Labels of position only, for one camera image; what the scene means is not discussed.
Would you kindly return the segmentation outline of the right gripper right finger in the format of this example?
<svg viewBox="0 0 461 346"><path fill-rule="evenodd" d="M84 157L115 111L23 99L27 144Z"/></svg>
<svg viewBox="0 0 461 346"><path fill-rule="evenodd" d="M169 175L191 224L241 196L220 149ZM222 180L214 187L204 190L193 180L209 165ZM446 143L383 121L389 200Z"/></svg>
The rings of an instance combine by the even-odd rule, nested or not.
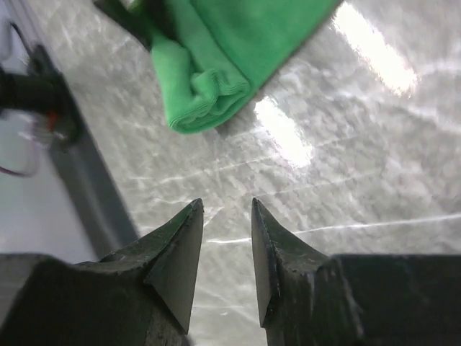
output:
<svg viewBox="0 0 461 346"><path fill-rule="evenodd" d="M287 230L254 198L251 245L259 321L263 328L331 328L334 259Z"/></svg>

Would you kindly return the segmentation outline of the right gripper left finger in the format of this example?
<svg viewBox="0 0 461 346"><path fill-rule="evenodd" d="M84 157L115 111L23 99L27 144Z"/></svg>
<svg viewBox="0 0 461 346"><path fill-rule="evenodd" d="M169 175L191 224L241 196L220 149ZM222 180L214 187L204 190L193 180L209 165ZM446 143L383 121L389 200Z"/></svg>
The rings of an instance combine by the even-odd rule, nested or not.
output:
<svg viewBox="0 0 461 346"><path fill-rule="evenodd" d="M164 225L102 259L147 267L142 283L155 291L184 333L189 331L203 226L203 202L197 198Z"/></svg>

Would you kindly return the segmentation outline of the green towel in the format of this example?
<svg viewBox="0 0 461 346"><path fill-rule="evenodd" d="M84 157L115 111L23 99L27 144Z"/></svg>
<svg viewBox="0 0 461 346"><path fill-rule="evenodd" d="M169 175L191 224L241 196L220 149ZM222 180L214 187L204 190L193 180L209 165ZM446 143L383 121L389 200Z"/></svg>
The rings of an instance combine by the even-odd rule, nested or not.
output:
<svg viewBox="0 0 461 346"><path fill-rule="evenodd" d="M174 36L146 1L129 8L148 34L168 126L199 133L233 117L328 19L336 1L167 1Z"/></svg>

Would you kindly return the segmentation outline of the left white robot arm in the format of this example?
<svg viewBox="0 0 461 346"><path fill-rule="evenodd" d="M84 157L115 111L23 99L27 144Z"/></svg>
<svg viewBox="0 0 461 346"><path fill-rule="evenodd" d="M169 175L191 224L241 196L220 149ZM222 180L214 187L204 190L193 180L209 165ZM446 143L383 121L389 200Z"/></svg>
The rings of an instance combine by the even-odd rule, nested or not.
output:
<svg viewBox="0 0 461 346"><path fill-rule="evenodd" d="M1 109L36 112L48 119L48 130L63 146L81 132L79 110L61 71L44 45L37 44L26 74L1 70Z"/></svg>

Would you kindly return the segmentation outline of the aluminium rail frame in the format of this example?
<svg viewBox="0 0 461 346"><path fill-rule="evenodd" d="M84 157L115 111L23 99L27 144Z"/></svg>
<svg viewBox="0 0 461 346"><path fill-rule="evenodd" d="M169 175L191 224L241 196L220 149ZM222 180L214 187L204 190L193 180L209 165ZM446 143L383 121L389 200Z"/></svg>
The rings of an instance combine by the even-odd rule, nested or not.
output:
<svg viewBox="0 0 461 346"><path fill-rule="evenodd" d="M61 93L63 105L53 129L49 148L51 161L66 187L78 217L98 257L137 240L138 234L125 204L112 180L100 152L60 66L47 47L45 36L28 1L12 6L24 20L23 29L36 44L32 62L39 62Z"/></svg>

